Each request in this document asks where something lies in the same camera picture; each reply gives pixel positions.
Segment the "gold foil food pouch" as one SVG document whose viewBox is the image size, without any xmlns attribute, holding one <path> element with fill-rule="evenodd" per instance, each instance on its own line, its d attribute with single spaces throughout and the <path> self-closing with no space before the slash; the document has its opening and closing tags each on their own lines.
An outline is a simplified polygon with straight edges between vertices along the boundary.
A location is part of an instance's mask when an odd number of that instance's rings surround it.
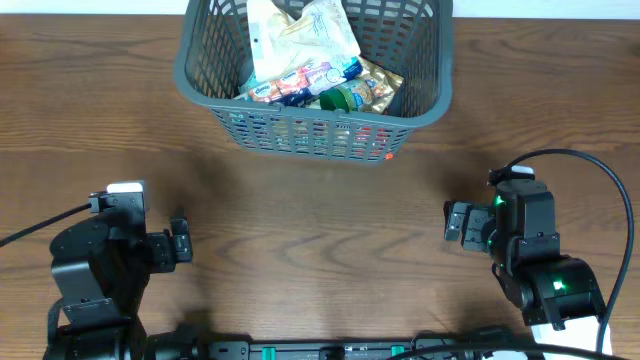
<svg viewBox="0 0 640 360">
<path fill-rule="evenodd" d="M 358 57 L 358 61 L 363 68 L 359 77 L 367 83 L 373 94 L 372 112 L 382 114 L 391 104 L 404 78 L 363 57 Z"/>
</svg>

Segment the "green lid jar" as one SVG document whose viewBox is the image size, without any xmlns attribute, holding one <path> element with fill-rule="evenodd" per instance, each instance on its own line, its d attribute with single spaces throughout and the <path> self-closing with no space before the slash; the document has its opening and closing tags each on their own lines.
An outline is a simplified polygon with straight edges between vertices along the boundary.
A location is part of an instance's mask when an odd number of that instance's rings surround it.
<svg viewBox="0 0 640 360">
<path fill-rule="evenodd" d="M 368 84 L 359 78 L 339 84 L 319 95 L 322 110 L 370 112 L 374 96 Z"/>
</svg>

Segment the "orange spaghetti packet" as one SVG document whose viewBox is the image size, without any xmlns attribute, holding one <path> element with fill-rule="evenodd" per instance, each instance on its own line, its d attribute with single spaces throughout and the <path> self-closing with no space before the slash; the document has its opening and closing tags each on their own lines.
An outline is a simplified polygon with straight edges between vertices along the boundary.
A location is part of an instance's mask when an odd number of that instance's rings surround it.
<svg viewBox="0 0 640 360">
<path fill-rule="evenodd" d="M 392 159 L 407 135 L 373 125 L 258 115 L 234 116 L 225 129 L 237 144 L 255 151 L 365 162 Z"/>
</svg>

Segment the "grey plastic slotted basket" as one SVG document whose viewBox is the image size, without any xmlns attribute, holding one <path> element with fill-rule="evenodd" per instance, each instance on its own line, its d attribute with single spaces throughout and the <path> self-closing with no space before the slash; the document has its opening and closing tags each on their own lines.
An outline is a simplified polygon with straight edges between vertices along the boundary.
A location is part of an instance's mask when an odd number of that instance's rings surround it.
<svg viewBox="0 0 640 360">
<path fill-rule="evenodd" d="M 251 57 L 246 4 L 189 2 L 174 64 L 178 90 L 211 111 L 240 146 L 379 163 L 412 132 L 435 123 L 453 97 L 451 0 L 345 1 L 365 59 L 403 77 L 385 115 L 323 111 L 238 100 Z"/>
</svg>

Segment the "Kleenex tissue multipack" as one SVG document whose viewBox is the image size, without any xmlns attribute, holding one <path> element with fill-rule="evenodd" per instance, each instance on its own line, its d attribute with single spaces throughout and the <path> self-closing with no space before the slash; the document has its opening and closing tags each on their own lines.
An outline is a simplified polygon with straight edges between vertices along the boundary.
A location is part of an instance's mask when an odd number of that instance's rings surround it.
<svg viewBox="0 0 640 360">
<path fill-rule="evenodd" d="M 259 82 L 235 100 L 301 107 L 320 93 L 356 78 L 363 68 L 357 57 L 313 59 L 274 80 Z"/>
</svg>

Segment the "beige paper bag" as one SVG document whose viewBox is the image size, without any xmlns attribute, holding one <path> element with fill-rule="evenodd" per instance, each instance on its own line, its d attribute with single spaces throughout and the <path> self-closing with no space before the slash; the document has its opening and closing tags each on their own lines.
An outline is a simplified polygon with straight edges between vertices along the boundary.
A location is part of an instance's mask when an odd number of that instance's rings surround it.
<svg viewBox="0 0 640 360">
<path fill-rule="evenodd" d="M 313 0 L 295 19 L 271 0 L 246 4 L 256 80 L 270 81 L 312 60 L 351 58 L 360 46 L 339 0 Z"/>
</svg>

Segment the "teal snack packet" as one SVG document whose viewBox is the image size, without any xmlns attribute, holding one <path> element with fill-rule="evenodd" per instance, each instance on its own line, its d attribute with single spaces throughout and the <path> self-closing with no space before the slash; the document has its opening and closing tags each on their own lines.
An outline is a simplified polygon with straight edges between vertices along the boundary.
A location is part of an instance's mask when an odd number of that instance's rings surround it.
<svg viewBox="0 0 640 360">
<path fill-rule="evenodd" d="M 251 73 L 244 84 L 239 87 L 239 92 L 241 94 L 247 93 L 249 90 L 257 87 L 259 85 L 259 81 L 256 80 L 256 75 Z"/>
</svg>

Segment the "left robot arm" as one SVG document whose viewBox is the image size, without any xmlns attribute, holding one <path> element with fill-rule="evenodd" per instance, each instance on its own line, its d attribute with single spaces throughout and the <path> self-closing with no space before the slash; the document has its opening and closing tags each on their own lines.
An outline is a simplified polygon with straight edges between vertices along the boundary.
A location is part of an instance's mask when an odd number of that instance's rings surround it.
<svg viewBox="0 0 640 360">
<path fill-rule="evenodd" d="M 48 314 L 47 359 L 141 359 L 147 334 L 138 311 L 151 275 L 193 258 L 184 211 L 169 228 L 146 228 L 144 184 L 112 183 L 90 195 L 90 218 L 50 244 L 61 293 Z"/>
</svg>

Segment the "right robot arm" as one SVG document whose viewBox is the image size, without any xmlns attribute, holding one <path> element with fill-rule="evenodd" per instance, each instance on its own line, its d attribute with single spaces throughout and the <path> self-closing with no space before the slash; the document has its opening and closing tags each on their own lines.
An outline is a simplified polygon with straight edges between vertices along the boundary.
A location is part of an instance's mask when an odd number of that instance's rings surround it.
<svg viewBox="0 0 640 360">
<path fill-rule="evenodd" d="M 447 201 L 444 239 L 488 254 L 506 298 L 541 344 L 594 350 L 605 302 L 590 266 L 561 252 L 555 201 L 534 170 L 490 173 L 489 204 Z"/>
</svg>

